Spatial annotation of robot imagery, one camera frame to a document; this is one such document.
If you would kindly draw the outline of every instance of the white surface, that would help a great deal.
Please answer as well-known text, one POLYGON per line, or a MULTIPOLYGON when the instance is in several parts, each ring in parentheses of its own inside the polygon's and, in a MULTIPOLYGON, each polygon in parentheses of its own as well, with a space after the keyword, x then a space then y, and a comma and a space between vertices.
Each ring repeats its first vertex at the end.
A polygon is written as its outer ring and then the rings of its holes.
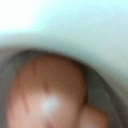
POLYGON ((60 104, 61 103, 56 96, 46 98, 42 102, 42 110, 46 114, 45 116, 49 116, 50 114, 55 113, 60 104))
POLYGON ((8 6, 0 1, 3 7, 0 9, 1 50, 36 47, 61 52, 85 62, 118 95, 122 105, 117 108, 128 126, 128 1, 15 2, 13 0, 8 6))

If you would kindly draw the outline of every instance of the finger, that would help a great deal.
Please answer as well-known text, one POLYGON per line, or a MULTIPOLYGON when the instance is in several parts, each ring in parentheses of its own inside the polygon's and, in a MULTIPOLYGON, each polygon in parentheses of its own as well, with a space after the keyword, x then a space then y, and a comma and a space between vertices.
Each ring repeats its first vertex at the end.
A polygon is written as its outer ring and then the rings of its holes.
POLYGON ((108 114, 95 107, 86 105, 80 115, 78 128, 109 128, 108 114))

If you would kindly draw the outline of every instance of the skin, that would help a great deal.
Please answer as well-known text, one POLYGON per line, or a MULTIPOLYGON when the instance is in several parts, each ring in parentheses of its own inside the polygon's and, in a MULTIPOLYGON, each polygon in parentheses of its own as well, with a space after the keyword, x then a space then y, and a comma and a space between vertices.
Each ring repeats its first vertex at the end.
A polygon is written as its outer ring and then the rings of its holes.
POLYGON ((108 115, 87 103, 79 66, 55 55, 32 59, 13 80, 8 128, 108 128, 108 115))

